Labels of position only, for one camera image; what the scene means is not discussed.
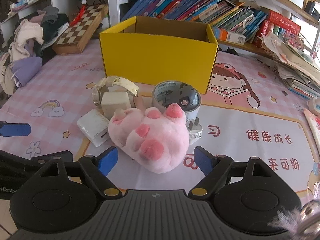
brown hair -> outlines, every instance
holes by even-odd
[[[245,81],[245,85],[243,86],[243,89],[248,89],[250,92],[250,95],[257,101],[258,107],[260,106],[260,100],[257,97],[257,95],[253,92],[246,77],[242,75],[240,72],[237,72],[233,66],[226,63],[221,63],[221,64],[216,63],[215,68],[212,71],[212,74],[225,76],[225,77],[232,77],[232,78],[236,78],[237,80],[243,79]]]

chessboard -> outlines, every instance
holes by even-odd
[[[80,21],[69,27],[57,39],[52,49],[57,54],[82,53],[107,13],[108,6],[105,4],[89,6]]]

cartoon girl's face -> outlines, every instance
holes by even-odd
[[[211,76],[210,84],[230,89],[240,89],[246,85],[243,79],[237,79],[235,77],[226,77],[218,74],[213,74]]]

gray ribbed panel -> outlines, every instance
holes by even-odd
[[[205,201],[183,190],[129,190],[105,201],[87,223],[68,232],[41,235],[18,230],[10,240],[290,240],[286,233],[250,236],[223,224]]]

yellow object on shelf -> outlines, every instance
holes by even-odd
[[[100,33],[106,76],[156,85],[176,80],[205,94],[218,52],[209,25],[136,16]]]

